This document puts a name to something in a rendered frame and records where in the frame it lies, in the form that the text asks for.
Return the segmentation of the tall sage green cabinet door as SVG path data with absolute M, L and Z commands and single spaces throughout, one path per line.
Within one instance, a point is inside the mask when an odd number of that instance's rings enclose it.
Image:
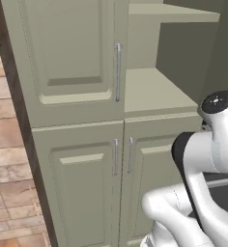
M 128 0 L 1 0 L 30 125 L 119 121 Z M 117 50 L 120 101 L 116 101 Z

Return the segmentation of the dark brown cabinet side panel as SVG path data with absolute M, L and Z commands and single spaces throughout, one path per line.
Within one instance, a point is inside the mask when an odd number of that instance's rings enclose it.
M 22 141 L 26 150 L 32 177 L 40 200 L 43 218 L 46 225 L 51 247 L 59 247 L 56 232 L 53 225 L 51 211 L 43 183 L 41 166 L 37 156 L 32 128 L 29 122 L 27 109 L 21 90 L 17 67 L 14 60 L 14 53 L 11 45 L 6 17 L 0 0 L 0 57 L 7 78 L 11 98 L 14 104 L 14 111 L 21 132 Z

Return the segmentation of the sage green open shelf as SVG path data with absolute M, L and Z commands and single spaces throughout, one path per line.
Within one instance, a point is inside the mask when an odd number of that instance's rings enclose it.
M 125 112 L 193 111 L 224 0 L 129 0 Z

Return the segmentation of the black appliance with silver bar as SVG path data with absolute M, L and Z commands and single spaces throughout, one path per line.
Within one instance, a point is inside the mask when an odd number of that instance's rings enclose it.
M 228 175 L 205 173 L 204 177 L 214 201 L 228 211 Z

